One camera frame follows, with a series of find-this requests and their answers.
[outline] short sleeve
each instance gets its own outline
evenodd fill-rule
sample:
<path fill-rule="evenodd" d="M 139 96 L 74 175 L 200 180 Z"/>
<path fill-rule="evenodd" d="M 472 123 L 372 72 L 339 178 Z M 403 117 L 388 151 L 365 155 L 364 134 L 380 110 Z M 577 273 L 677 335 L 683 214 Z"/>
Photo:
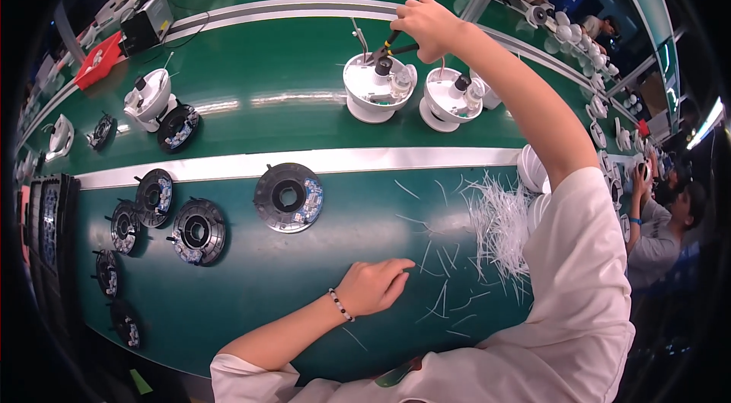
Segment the short sleeve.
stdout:
<path fill-rule="evenodd" d="M 289 364 L 279 371 L 267 371 L 231 354 L 218 354 L 211 362 L 215 403 L 288 401 L 299 376 Z"/>
<path fill-rule="evenodd" d="M 608 315 L 629 318 L 624 237 L 598 168 L 582 168 L 563 179 L 523 253 L 535 297 L 527 322 L 552 318 L 566 328 L 581 328 L 568 325 L 571 316 L 580 307 L 588 310 L 598 296 L 615 309 L 600 306 L 585 312 L 582 320 L 592 324 Z"/>
<path fill-rule="evenodd" d="M 675 243 L 670 239 L 640 236 L 629 252 L 627 263 L 634 269 L 655 271 L 663 268 L 666 261 L 672 265 L 677 258 L 673 248 Z"/>
<path fill-rule="evenodd" d="M 640 219 L 642 222 L 650 222 L 664 217 L 669 219 L 670 211 L 665 209 L 665 207 L 660 206 L 660 204 L 652 198 L 645 202 L 645 206 L 642 208 L 642 212 L 640 212 Z"/>

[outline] black circular base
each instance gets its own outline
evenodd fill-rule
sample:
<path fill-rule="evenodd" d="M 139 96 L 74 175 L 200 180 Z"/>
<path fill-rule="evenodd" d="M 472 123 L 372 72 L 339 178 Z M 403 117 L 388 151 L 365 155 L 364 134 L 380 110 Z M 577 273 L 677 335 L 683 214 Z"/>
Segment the black circular base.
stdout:
<path fill-rule="evenodd" d="M 212 263 L 226 243 L 223 215 L 211 201 L 191 198 L 180 208 L 168 241 L 172 241 L 182 261 L 192 265 Z"/>
<path fill-rule="evenodd" d="M 164 152 L 182 151 L 193 139 L 200 115 L 193 106 L 180 105 L 162 119 L 157 131 L 157 145 Z"/>
<path fill-rule="evenodd" d="M 101 151 L 109 140 L 109 136 L 114 128 L 115 119 L 109 114 L 105 114 L 96 124 L 94 132 L 88 135 L 89 146 L 94 151 Z"/>
<path fill-rule="evenodd" d="M 254 190 L 259 217 L 282 233 L 300 232 L 312 225 L 322 208 L 322 185 L 317 175 L 297 163 L 267 166 Z M 283 202 L 285 192 L 295 196 L 292 202 Z"/>
<path fill-rule="evenodd" d="M 115 298 L 119 293 L 119 271 L 114 252 L 106 249 L 96 252 L 96 282 L 107 298 Z"/>
<path fill-rule="evenodd" d="M 167 171 L 155 169 L 138 180 L 140 185 L 134 196 L 137 217 L 145 227 L 160 227 L 168 218 L 172 204 L 172 178 Z"/>
<path fill-rule="evenodd" d="M 127 347 L 139 349 L 141 325 L 132 306 L 126 301 L 116 298 L 110 304 L 109 316 L 120 341 Z"/>
<path fill-rule="evenodd" d="M 122 200 L 114 208 L 111 229 L 114 249 L 120 254 L 130 253 L 136 241 L 136 233 L 142 230 L 133 202 Z"/>

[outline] green tabletop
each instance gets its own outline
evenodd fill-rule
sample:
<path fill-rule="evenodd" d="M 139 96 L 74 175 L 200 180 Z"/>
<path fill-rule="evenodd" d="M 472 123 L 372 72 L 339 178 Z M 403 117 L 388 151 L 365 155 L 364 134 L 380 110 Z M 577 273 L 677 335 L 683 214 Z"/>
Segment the green tabletop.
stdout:
<path fill-rule="evenodd" d="M 358 25 L 371 43 L 389 33 L 385 21 L 359 20 Z M 86 91 L 73 92 L 36 128 L 28 144 L 36 150 L 47 150 L 48 133 L 41 128 L 63 113 L 74 125 L 75 142 L 68 157 L 44 164 L 45 174 L 75 175 L 163 160 L 304 149 L 525 145 L 503 105 L 486 110 L 453 133 L 437 133 L 429 128 L 417 108 L 423 96 L 423 79 L 436 64 L 422 64 L 414 53 L 399 56 L 405 63 L 414 63 L 421 78 L 407 106 L 384 124 L 356 120 L 344 105 L 342 83 L 342 64 L 359 50 L 351 32 L 348 18 L 293 18 L 197 34 L 178 48 L 169 62 L 171 74 L 179 73 L 172 78 L 172 92 L 181 102 L 196 107 L 222 103 L 229 107 L 204 115 L 200 133 L 186 151 L 175 156 L 162 153 L 156 135 L 137 128 L 122 111 L 124 95 L 132 90 L 134 79 L 165 63 L 167 51 L 163 53 L 160 48 L 115 65 L 104 80 Z M 330 40 L 329 49 L 319 48 L 319 41 L 325 37 Z M 410 41 L 404 35 L 399 42 Z M 292 50 L 294 45 L 298 46 L 296 51 Z M 589 117 L 583 108 L 591 96 L 589 91 L 553 70 L 531 61 L 526 63 L 549 82 L 588 126 Z M 447 66 L 467 70 L 452 57 Z M 116 134 L 108 148 L 97 153 L 87 147 L 85 134 L 94 129 L 103 111 L 117 118 L 121 133 Z M 601 123 L 610 133 L 610 119 Z M 617 152 L 612 138 L 608 139 L 608 151 Z"/>
<path fill-rule="evenodd" d="M 198 0 L 212 9 L 218 0 Z M 245 0 L 223 2 L 227 6 Z M 358 20 L 372 45 L 389 34 L 388 22 Z M 437 133 L 422 121 L 417 106 L 426 74 L 436 67 L 421 64 L 414 53 L 399 56 L 414 63 L 420 81 L 406 107 L 388 122 L 364 124 L 353 118 L 344 105 L 342 65 L 358 53 L 348 18 L 289 18 L 226 26 L 201 32 L 192 39 L 171 42 L 175 48 L 169 62 L 172 92 L 181 102 L 196 106 L 203 123 L 191 145 L 176 155 L 163 153 L 156 135 L 129 122 L 123 114 L 123 97 L 134 78 L 160 68 L 168 51 L 154 48 L 113 67 L 110 74 L 86 91 L 69 95 L 34 130 L 28 146 L 48 149 L 44 124 L 59 113 L 75 128 L 75 142 L 68 157 L 44 163 L 44 174 L 72 175 L 216 155 L 286 152 L 304 149 L 481 146 L 520 148 L 525 139 L 503 105 L 485 110 L 479 118 L 449 134 Z M 399 42 L 408 44 L 406 35 Z M 553 70 L 526 63 L 537 71 L 589 125 L 583 110 L 591 94 Z M 466 72 L 455 58 L 447 66 Z M 85 134 L 93 130 L 105 111 L 118 121 L 118 132 L 101 152 L 93 152 Z M 601 121 L 612 134 L 611 118 Z M 616 153 L 613 138 L 608 151 Z M 508 284 L 498 283 L 495 268 L 487 269 L 487 281 L 478 281 L 468 257 L 476 252 L 469 215 L 461 196 L 450 194 L 464 179 L 481 179 L 480 169 L 451 168 L 322 175 L 324 208 L 318 221 L 303 233 L 284 235 L 268 229 L 251 206 L 256 179 L 200 181 L 176 185 L 172 206 L 177 211 L 189 196 L 205 197 L 223 210 L 228 239 L 224 254 L 211 267 L 188 265 L 175 255 L 164 238 L 172 220 L 162 229 L 148 230 L 142 245 L 123 265 L 122 298 L 139 311 L 142 349 L 139 353 L 182 371 L 208 376 L 207 365 L 226 342 L 259 325 L 275 320 L 336 285 L 353 261 L 380 261 L 409 257 L 421 262 L 433 240 L 432 252 L 441 246 L 454 255 L 460 244 L 448 282 L 446 310 L 450 319 L 427 314 L 437 300 L 444 277 L 412 271 L 407 291 L 388 312 L 364 317 L 346 325 L 363 347 L 343 329 L 335 329 L 308 348 L 294 362 L 303 381 L 313 377 L 352 380 L 388 371 L 428 350 L 447 350 L 476 344 L 489 334 L 525 319 L 532 301 L 520 300 Z M 516 168 L 491 168 L 491 176 L 514 181 Z M 394 179 L 416 193 L 420 200 L 398 188 Z M 438 180 L 447 193 L 447 205 Z M 78 281 L 84 320 L 93 329 L 118 342 L 110 327 L 105 298 L 88 278 L 94 272 L 98 249 L 110 249 L 109 222 L 104 215 L 114 210 L 118 198 L 132 198 L 134 188 L 87 190 L 80 193 L 77 246 Z M 451 228 L 429 238 L 420 225 L 400 219 L 400 214 L 430 224 Z M 441 265 L 434 254 L 427 268 L 438 273 Z M 462 307 L 469 297 L 490 291 Z M 452 324 L 469 315 L 463 323 Z M 467 336 L 446 332 L 457 331 Z"/>

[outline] wire cutter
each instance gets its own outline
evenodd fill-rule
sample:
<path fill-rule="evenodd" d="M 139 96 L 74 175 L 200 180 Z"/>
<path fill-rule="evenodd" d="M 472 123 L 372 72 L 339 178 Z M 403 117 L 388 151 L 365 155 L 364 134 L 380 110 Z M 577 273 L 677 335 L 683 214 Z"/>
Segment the wire cutter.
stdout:
<path fill-rule="evenodd" d="M 414 43 L 412 45 L 404 46 L 402 48 L 389 49 L 391 47 L 391 44 L 396 41 L 396 38 L 400 34 L 401 30 L 394 30 L 393 32 L 391 32 L 391 36 L 388 37 L 388 40 L 383 43 L 383 46 L 381 46 L 378 51 L 370 54 L 370 57 L 368 58 L 368 60 L 365 61 L 365 64 L 372 65 L 376 63 L 377 60 L 383 57 L 394 56 L 396 54 L 401 54 L 409 51 L 415 51 L 419 48 L 419 45 L 417 43 Z"/>

